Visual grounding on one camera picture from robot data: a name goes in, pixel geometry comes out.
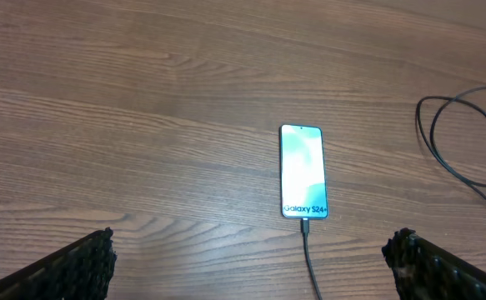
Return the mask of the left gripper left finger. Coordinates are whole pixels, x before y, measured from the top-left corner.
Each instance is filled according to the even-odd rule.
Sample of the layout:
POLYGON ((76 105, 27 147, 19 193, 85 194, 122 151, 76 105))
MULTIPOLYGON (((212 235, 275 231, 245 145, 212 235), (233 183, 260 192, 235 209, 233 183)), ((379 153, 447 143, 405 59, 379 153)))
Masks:
POLYGON ((104 300, 117 254, 113 230, 97 230, 0 279, 0 300, 104 300))

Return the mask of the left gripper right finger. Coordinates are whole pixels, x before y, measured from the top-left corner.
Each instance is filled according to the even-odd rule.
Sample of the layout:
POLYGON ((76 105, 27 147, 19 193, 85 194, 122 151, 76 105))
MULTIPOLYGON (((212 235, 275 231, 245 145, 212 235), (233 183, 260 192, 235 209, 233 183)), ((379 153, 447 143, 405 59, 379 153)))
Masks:
POLYGON ((401 300, 486 300, 486 272, 403 228, 382 247, 401 300))

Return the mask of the Samsung Galaxy smartphone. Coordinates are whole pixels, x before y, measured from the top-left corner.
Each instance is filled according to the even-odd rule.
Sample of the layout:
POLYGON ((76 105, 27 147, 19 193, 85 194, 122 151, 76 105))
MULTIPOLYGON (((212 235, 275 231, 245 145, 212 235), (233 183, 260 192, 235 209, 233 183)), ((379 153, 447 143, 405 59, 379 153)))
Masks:
POLYGON ((279 128, 279 138, 282 214, 286 218, 327 218, 322 130, 284 124, 279 128))

